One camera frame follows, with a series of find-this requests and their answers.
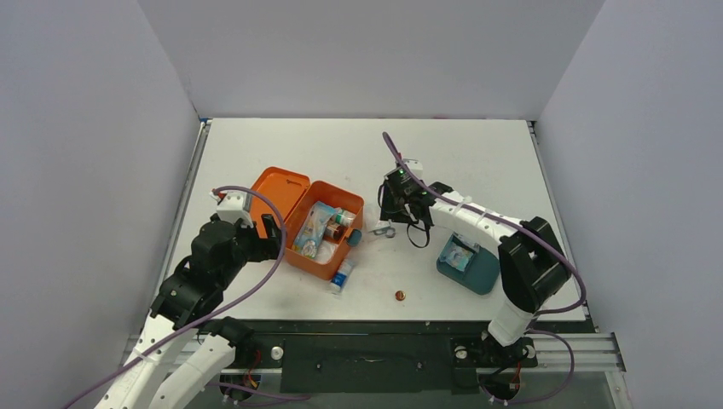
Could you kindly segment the blue snack packet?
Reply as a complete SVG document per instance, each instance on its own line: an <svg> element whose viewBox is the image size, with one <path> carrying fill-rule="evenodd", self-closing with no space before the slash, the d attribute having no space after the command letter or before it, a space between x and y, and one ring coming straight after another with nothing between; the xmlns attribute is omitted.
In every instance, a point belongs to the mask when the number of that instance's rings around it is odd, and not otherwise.
<svg viewBox="0 0 723 409"><path fill-rule="evenodd" d="M314 203L292 243L292 250L301 256L314 259L325 234L327 224L336 213L337 210L328 204L321 201Z"/></svg>

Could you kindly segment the orange plastic medicine box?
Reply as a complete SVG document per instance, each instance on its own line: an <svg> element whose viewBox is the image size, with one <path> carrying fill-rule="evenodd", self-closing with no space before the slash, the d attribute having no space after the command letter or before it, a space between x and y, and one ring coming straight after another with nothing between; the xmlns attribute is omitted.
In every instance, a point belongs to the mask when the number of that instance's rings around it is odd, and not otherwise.
<svg viewBox="0 0 723 409"><path fill-rule="evenodd" d="M269 199L284 216L287 230L285 261L319 279L330 280L351 250L348 238L355 230L360 231L363 227L364 199L325 181L311 181L306 175L278 167L264 170L252 185L252 189ZM317 202L348 210L355 215L344 235L334 241L337 248L331 259L322 263L302 256L292 248L293 240Z"/></svg>

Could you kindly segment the white gauze packet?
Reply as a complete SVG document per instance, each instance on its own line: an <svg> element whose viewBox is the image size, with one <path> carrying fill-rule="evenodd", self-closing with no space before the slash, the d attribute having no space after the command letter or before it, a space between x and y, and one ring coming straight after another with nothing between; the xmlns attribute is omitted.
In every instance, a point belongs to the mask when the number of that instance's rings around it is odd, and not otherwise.
<svg viewBox="0 0 723 409"><path fill-rule="evenodd" d="M335 243L331 243L328 241L320 242L314 261L319 264L329 263L335 255L337 249L338 245Z"/></svg>

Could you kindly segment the brown bottle orange cap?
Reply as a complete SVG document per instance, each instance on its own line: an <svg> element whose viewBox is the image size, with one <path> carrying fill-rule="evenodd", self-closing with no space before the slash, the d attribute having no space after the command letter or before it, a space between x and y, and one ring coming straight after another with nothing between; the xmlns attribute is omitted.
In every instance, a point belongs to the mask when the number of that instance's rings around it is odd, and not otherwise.
<svg viewBox="0 0 723 409"><path fill-rule="evenodd" d="M338 242L344 237L345 231L345 226L336 222L328 222L323 237L328 241Z"/></svg>

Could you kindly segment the small teal wipe packet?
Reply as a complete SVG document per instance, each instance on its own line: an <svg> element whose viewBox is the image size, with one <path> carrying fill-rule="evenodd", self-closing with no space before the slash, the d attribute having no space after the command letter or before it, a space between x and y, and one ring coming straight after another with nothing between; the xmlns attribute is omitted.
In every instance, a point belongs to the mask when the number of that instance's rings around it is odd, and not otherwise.
<svg viewBox="0 0 723 409"><path fill-rule="evenodd" d="M445 248L441 254L442 262L448 264L451 268L460 272L465 272L470 260L475 255L474 251L467 250L464 247L451 244Z"/></svg>

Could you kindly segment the white blue tube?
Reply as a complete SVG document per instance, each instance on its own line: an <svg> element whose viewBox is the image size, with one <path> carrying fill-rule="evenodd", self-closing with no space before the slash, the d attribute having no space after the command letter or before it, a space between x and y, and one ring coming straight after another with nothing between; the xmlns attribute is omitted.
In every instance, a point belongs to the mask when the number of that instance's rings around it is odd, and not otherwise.
<svg viewBox="0 0 723 409"><path fill-rule="evenodd" d="M339 264L336 273L333 275L329 282L330 289L333 294L341 293L356 265L357 262L349 258L344 259Z"/></svg>

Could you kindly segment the teal divided tray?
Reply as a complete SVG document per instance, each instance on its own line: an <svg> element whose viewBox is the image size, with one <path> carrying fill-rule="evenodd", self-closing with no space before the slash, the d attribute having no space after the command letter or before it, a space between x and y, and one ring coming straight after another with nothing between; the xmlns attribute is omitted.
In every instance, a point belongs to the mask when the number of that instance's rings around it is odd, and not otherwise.
<svg viewBox="0 0 723 409"><path fill-rule="evenodd" d="M454 233L449 237L442 251L451 244L457 245L454 240ZM490 251L480 246L479 252L475 252L465 272L455 270L442 262L442 251L436 261L438 273L480 296L487 295L493 290L500 275L500 264L498 258Z"/></svg>

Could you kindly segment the clear zip bag gauze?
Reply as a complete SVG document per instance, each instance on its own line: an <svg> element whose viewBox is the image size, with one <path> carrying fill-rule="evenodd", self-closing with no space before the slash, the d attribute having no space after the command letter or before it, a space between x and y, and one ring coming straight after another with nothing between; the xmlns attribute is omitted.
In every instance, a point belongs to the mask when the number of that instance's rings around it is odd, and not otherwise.
<svg viewBox="0 0 723 409"><path fill-rule="evenodd" d="M371 232L379 227L380 208L377 204L370 203L364 206L364 228Z"/></svg>

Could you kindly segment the white bottle green label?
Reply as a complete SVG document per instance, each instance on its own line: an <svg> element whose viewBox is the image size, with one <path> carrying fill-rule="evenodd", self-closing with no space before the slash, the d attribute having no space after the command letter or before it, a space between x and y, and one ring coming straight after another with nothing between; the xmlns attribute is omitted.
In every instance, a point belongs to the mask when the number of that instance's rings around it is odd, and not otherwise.
<svg viewBox="0 0 723 409"><path fill-rule="evenodd" d="M333 215L333 222L346 228L351 227L356 219L356 213L342 208L336 208L335 210L336 212Z"/></svg>

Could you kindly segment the zip bag of wipes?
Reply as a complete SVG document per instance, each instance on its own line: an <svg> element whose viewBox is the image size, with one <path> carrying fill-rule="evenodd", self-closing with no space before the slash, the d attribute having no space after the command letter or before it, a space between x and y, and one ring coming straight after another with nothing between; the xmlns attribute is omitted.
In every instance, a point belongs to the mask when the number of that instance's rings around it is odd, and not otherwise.
<svg viewBox="0 0 723 409"><path fill-rule="evenodd" d="M466 238L462 235L459 235L457 233L454 234L454 240L458 246L463 247L463 248L467 249L468 251L479 252L479 250L480 250L480 246L478 243L476 243L472 240L469 240L468 238Z"/></svg>

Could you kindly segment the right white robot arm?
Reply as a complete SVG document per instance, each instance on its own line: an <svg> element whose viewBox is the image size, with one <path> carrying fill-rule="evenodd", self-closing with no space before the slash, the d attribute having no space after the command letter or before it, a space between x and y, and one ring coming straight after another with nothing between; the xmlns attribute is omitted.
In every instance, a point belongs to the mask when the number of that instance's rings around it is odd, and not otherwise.
<svg viewBox="0 0 723 409"><path fill-rule="evenodd" d="M461 238L465 250L492 253L505 298L480 343L483 357L493 364L514 354L515 342L572 276L545 219L503 216L441 182L421 186L403 167L385 175L381 210L386 221L446 228Z"/></svg>

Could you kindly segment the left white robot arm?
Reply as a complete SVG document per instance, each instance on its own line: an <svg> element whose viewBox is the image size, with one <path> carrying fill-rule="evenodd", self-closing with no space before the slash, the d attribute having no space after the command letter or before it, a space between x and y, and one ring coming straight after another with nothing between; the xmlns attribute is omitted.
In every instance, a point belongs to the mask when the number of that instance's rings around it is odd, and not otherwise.
<svg viewBox="0 0 723 409"><path fill-rule="evenodd" d="M251 329L217 315L244 266L268 260L279 266L286 236L272 214L260 222L242 210L229 218L213 215L160 286L132 354L97 407L182 408L225 366L248 364Z"/></svg>

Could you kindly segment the black scissors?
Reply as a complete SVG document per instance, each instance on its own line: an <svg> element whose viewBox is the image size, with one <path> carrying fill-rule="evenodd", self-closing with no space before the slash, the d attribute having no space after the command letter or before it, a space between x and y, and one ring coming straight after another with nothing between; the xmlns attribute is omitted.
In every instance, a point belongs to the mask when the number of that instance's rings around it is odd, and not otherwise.
<svg viewBox="0 0 723 409"><path fill-rule="evenodd" d="M394 238L396 236L396 229L391 225L390 222L378 221L371 228L370 233L374 236Z"/></svg>

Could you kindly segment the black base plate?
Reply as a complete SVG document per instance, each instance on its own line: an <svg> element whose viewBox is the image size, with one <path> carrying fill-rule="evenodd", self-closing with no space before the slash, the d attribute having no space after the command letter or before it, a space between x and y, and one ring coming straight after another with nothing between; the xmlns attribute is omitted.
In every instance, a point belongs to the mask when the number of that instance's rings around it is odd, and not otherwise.
<svg viewBox="0 0 723 409"><path fill-rule="evenodd" d="M501 347L485 321L248 320L250 339L219 379L287 394L478 392L479 371L539 366L526 337Z"/></svg>

